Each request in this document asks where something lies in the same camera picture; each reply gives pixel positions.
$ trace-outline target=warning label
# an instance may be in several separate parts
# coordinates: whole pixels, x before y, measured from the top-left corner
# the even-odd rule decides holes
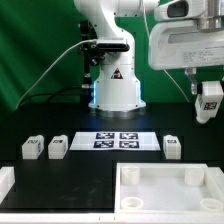
[[[111,79],[123,79],[120,70],[117,68],[112,75]]]

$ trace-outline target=black cable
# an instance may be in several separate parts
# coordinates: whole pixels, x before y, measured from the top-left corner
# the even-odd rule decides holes
[[[70,91],[70,90],[73,90],[73,89],[79,89],[79,90],[81,90],[82,87],[81,86],[71,86],[71,87],[66,87],[64,89],[61,89],[61,90],[59,90],[59,91],[51,94],[51,96],[45,102],[46,103],[49,103],[54,97],[56,97],[60,93],[67,92],[67,91]]]
[[[24,99],[19,103],[18,108],[21,107],[22,104],[23,104],[25,101],[27,101],[27,100],[29,100],[29,99],[31,99],[31,98],[34,98],[34,97],[40,97],[40,96],[52,96],[52,95],[54,95],[54,94],[52,94],[52,93],[40,93],[40,94],[30,95],[30,96],[24,98]],[[74,96],[74,95],[79,95],[79,94],[58,94],[57,96]]]
[[[40,94],[34,94],[34,95],[30,95],[26,98],[24,98],[18,105],[18,107],[20,107],[25,101],[33,98],[33,97],[40,97],[40,96],[50,96],[45,102],[50,102],[54,97],[56,96],[73,96],[73,95],[80,95],[80,94],[61,94],[63,92],[72,90],[72,89],[81,89],[80,86],[72,86],[72,87],[66,87],[64,89],[61,89],[59,91],[57,91],[56,93],[40,93]]]

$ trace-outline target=white box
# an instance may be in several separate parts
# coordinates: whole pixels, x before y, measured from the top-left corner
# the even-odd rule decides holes
[[[137,185],[125,185],[121,182],[122,168],[139,167],[140,180]],[[202,185],[194,187],[186,184],[185,173],[188,169],[203,169]],[[200,210],[203,199],[215,199],[224,203],[224,185],[220,185],[213,172],[204,164],[146,164],[118,163],[116,174],[115,213],[117,214],[197,214],[199,220],[204,213]],[[131,198],[129,207],[122,205]],[[219,213],[224,223],[224,212]]]
[[[166,159],[181,159],[181,144],[176,136],[163,137],[163,150]]]
[[[31,136],[22,145],[23,159],[38,159],[44,150],[44,137],[42,135]]]
[[[55,136],[48,145],[49,159],[63,159],[68,150],[68,137]]]

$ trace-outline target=small white block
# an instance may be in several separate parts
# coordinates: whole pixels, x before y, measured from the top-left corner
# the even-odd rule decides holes
[[[63,159],[68,150],[68,137],[55,136],[48,145],[49,159]]]
[[[42,135],[31,136],[22,145],[23,159],[38,159],[44,149],[44,137]]]
[[[163,150],[166,159],[181,159],[181,144],[176,136],[163,137]]]
[[[2,167],[0,170],[0,204],[15,183],[14,167]]]

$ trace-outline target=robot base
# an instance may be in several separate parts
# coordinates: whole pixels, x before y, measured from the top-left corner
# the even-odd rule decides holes
[[[94,115],[98,115],[101,117],[106,117],[106,118],[122,118],[122,119],[127,119],[134,117],[136,115],[143,115],[145,113],[145,107],[139,107],[134,110],[129,110],[129,111],[106,111],[106,110],[100,110],[98,108],[89,108],[90,113]]]

